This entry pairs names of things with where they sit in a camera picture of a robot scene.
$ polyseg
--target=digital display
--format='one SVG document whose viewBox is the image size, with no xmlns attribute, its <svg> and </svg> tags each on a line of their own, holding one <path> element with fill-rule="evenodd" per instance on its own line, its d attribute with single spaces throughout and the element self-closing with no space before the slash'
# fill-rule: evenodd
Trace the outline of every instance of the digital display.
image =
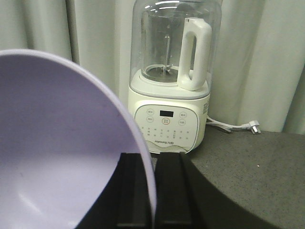
<svg viewBox="0 0 305 229">
<path fill-rule="evenodd" d="M 173 111 L 160 111 L 160 116 L 173 117 Z"/>
</svg>

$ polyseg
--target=button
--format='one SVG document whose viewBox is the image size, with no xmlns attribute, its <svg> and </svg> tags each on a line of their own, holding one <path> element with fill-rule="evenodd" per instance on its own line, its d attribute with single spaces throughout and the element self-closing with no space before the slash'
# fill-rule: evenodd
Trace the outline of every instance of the button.
<svg viewBox="0 0 305 229">
<path fill-rule="evenodd" d="M 185 125 L 186 121 L 184 119 L 180 119 L 178 122 L 179 125 Z"/>
<path fill-rule="evenodd" d="M 186 118 L 186 112 L 184 112 L 184 111 L 180 112 L 179 117 Z"/>
<path fill-rule="evenodd" d="M 164 125 L 168 125 L 168 124 L 170 123 L 170 119 L 169 119 L 169 118 L 163 118 L 163 119 L 162 119 L 162 123 L 163 123 Z"/>
<path fill-rule="evenodd" d="M 154 114 L 154 111 L 153 111 L 153 109 L 148 109 L 148 110 L 146 111 L 146 113 L 147 113 L 148 115 L 153 115 L 153 114 Z"/>
<path fill-rule="evenodd" d="M 148 116 L 148 117 L 146 118 L 146 121 L 149 122 L 149 123 L 152 123 L 152 122 L 153 122 L 153 117 Z"/>
</svg>

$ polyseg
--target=blender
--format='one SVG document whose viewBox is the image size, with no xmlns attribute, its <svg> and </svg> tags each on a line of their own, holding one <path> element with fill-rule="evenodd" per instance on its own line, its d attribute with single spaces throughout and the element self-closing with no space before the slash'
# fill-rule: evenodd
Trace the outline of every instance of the blender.
<svg viewBox="0 0 305 229">
<path fill-rule="evenodd" d="M 137 0 L 128 109 L 152 153 L 203 140 L 221 8 L 212 0 Z"/>
</svg>

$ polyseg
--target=plug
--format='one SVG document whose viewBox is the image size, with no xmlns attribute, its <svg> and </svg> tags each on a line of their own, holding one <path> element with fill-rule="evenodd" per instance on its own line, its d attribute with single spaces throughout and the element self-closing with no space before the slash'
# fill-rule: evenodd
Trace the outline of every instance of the plug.
<svg viewBox="0 0 305 229">
<path fill-rule="evenodd" d="M 250 121 L 249 122 L 249 125 L 250 125 L 250 130 L 252 131 L 252 134 L 260 134 L 261 133 L 261 130 L 260 128 L 258 127 L 259 126 L 259 123 L 257 120 L 253 120 L 253 121 Z"/>
</svg>

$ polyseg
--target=lavender plastic bowl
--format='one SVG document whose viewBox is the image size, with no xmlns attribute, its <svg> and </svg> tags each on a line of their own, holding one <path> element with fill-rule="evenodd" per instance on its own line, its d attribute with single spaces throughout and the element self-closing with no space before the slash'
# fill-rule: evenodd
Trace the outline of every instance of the lavender plastic bowl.
<svg viewBox="0 0 305 229">
<path fill-rule="evenodd" d="M 61 57 L 0 51 L 1 228 L 74 228 L 121 152 L 141 153 L 154 212 L 150 155 L 117 97 Z"/>
</svg>

